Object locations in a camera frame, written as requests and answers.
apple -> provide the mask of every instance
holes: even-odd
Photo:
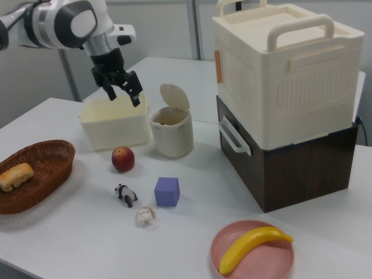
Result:
[[[112,152],[111,162],[117,171],[129,171],[134,167],[133,151],[126,146],[117,147]]]

white storage box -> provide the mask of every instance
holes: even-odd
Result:
[[[260,148],[351,127],[364,33],[263,0],[223,15],[237,1],[213,17],[219,97]]]
[[[80,123],[94,150],[145,144],[150,140],[150,104],[145,93],[133,107],[129,95],[90,100],[80,113]]]

bread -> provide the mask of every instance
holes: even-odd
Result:
[[[34,171],[27,163],[19,164],[0,175],[0,188],[5,192],[19,187],[34,175]]]

toy banana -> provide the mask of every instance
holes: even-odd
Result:
[[[274,227],[259,227],[246,232],[227,249],[220,261],[219,272],[222,275],[230,273],[250,250],[261,243],[273,240],[292,242],[293,238]]]

cable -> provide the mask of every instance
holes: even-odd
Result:
[[[42,3],[47,3],[47,2],[50,2],[50,0],[39,0],[39,1],[37,1],[37,2],[35,2],[33,4],[33,8],[35,8],[36,6],[38,6],[38,5],[42,4]],[[24,17],[24,15],[26,14],[26,12],[27,12],[27,9],[15,21],[13,21],[8,26],[8,28],[6,28],[6,30],[9,32],[9,30],[12,29],[12,27]]]
[[[361,124],[362,125],[363,132],[364,132],[364,140],[366,141],[366,146],[368,146],[366,128],[364,127],[364,124],[362,122],[362,119],[359,116],[356,117],[355,124],[357,124],[357,125]]]

